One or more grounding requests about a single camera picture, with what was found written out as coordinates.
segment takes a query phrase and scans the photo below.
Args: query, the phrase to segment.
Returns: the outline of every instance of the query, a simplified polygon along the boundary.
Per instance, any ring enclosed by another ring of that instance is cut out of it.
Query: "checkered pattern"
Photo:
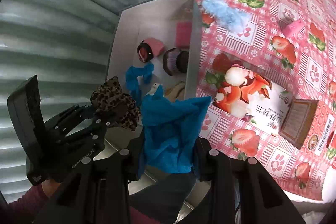
[[[209,139],[213,148],[230,157],[237,157],[239,152],[230,147],[229,135],[238,128],[255,130],[260,136],[256,157],[281,188],[306,198],[321,200],[326,171],[331,164],[336,168],[336,160],[326,158],[327,147],[317,156],[314,150],[308,148],[308,142],[313,135],[321,138],[328,115],[336,117],[328,92],[330,81],[336,81],[336,34],[329,26],[330,20],[336,22],[336,0],[299,0],[298,3],[293,0],[265,0],[263,7],[258,9],[237,0],[225,1],[231,7],[251,13],[251,30],[249,34],[246,32],[246,36],[245,33],[234,36],[215,22],[203,29],[197,96],[216,94],[216,87],[206,83],[204,76],[207,71],[212,71],[214,58],[226,52],[229,58],[241,60],[244,66],[283,86],[296,98],[319,100],[319,106],[300,150],[281,136],[272,137],[214,106],[209,107],[200,136]],[[274,36],[283,36],[281,29],[289,23],[288,18],[305,21],[305,26],[289,38],[294,44],[297,59],[293,70],[283,67],[281,57],[269,44]],[[311,23],[321,29],[325,36],[326,48],[322,52],[308,39]],[[284,164],[276,169],[279,157]],[[296,167],[301,162],[308,162],[311,166],[310,178],[302,190],[295,178]]]

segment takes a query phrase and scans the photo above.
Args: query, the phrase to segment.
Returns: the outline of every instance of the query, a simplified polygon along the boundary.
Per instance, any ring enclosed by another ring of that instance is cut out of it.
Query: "pink cube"
[[[178,22],[176,24],[176,38],[175,46],[177,48],[189,48],[190,37],[191,37],[191,21],[188,22]]]
[[[293,34],[297,33],[304,26],[304,22],[301,19],[295,20],[291,24],[289,24],[286,28],[282,30],[283,35],[287,37],[291,37]]]

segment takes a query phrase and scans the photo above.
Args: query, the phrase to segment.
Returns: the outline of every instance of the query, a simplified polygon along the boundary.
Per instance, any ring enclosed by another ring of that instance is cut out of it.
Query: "light blue feather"
[[[216,17],[218,25],[232,33],[242,33],[251,14],[231,8],[224,0],[203,0],[202,7],[205,12]]]

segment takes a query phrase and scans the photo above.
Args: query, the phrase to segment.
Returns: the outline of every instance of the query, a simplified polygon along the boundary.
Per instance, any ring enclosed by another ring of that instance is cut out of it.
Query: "white box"
[[[128,68],[132,65],[134,67],[146,65],[138,58],[138,45],[144,39],[154,37],[165,44],[165,51],[175,48],[176,24],[186,21],[192,22],[187,74],[169,76],[163,70],[163,54],[161,54],[151,60],[154,64],[151,83],[143,84],[141,76],[138,77],[138,81],[142,96],[155,82],[167,89],[184,81],[186,83],[184,98],[195,97],[202,35],[201,13],[195,0],[148,0],[123,10],[111,46],[106,80],[118,76],[123,92],[127,93],[125,73]]]

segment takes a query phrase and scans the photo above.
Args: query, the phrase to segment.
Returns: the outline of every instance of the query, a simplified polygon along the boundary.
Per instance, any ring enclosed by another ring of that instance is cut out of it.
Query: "blue tissue paper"
[[[194,143],[211,97],[171,103],[163,94],[160,85],[154,95],[146,95],[142,100],[147,164],[167,173],[188,173],[191,171]]]
[[[139,87],[138,76],[143,76],[143,82],[149,84],[152,79],[154,65],[149,62],[143,68],[130,66],[126,71],[126,88],[130,91],[131,96],[136,101],[137,106],[141,105],[141,90]]]

